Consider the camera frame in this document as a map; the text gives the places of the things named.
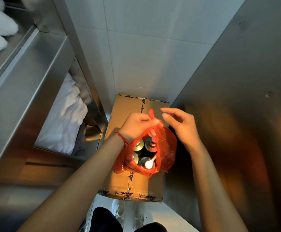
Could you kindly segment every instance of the floor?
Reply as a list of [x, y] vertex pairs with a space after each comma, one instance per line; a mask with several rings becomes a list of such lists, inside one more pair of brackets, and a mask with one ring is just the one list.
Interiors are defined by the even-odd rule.
[[[89, 218], [88, 228], [89, 231], [91, 224], [92, 212], [96, 207], [104, 207], [111, 211], [111, 204], [113, 199], [105, 196], [96, 195], [92, 207], [90, 208], [87, 218]], [[124, 221], [124, 232], [132, 232], [133, 226], [133, 213], [134, 213], [134, 201], [126, 201], [126, 218]], [[159, 222], [164, 225], [168, 232], [175, 231], [192, 231], [198, 232], [193, 226], [191, 226], [186, 220], [174, 212], [165, 203], [147, 203], [148, 217], [145, 224], [152, 222]]]

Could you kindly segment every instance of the brown cardboard box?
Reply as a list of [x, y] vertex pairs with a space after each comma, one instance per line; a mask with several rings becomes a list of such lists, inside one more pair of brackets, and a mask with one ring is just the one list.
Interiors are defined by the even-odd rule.
[[[118, 94], [106, 130], [105, 139], [118, 131], [130, 113], [148, 114], [154, 111], [154, 117], [162, 120], [160, 108], [170, 107], [169, 103], [140, 97]], [[134, 172], [115, 174], [112, 170], [105, 178], [98, 194], [114, 199], [128, 199], [150, 202], [161, 202], [163, 199], [164, 172], [152, 175], [149, 179]]]

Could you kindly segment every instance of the plastic bag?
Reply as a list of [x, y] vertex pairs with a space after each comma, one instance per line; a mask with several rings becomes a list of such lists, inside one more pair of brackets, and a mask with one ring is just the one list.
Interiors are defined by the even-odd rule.
[[[149, 116], [154, 119], [153, 110], [149, 110]], [[152, 128], [146, 129], [141, 136], [131, 141], [119, 154], [114, 165], [113, 171], [116, 174], [123, 173], [129, 169], [129, 171], [134, 171], [142, 173], [146, 177], [150, 178], [152, 174], [158, 173], [160, 170], [167, 172], [169, 168], [175, 162], [175, 153], [177, 147], [176, 136], [170, 131], [169, 128], [162, 127], [160, 124], [153, 127], [156, 132], [157, 138], [157, 158], [153, 167], [151, 169], [146, 169], [142, 166], [138, 166], [133, 160], [128, 161], [127, 156], [133, 155], [136, 144], [142, 138], [143, 141], [149, 137], [148, 133]]]

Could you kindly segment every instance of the dark cloth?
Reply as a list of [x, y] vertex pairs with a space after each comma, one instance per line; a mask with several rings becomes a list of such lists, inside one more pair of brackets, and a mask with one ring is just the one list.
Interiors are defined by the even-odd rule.
[[[135, 230], [135, 232], [148, 231], [167, 232], [166, 228], [157, 222], [147, 224]], [[123, 232], [123, 228], [111, 211], [104, 207], [98, 207], [93, 211], [89, 232]]]

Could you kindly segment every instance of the bracelet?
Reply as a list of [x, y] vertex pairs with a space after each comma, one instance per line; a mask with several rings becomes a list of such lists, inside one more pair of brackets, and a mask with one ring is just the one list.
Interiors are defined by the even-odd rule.
[[127, 139], [125, 137], [123, 137], [122, 134], [119, 133], [118, 131], [115, 131], [115, 133], [117, 133], [122, 138], [122, 140], [124, 141], [124, 147], [126, 147], [129, 144]]

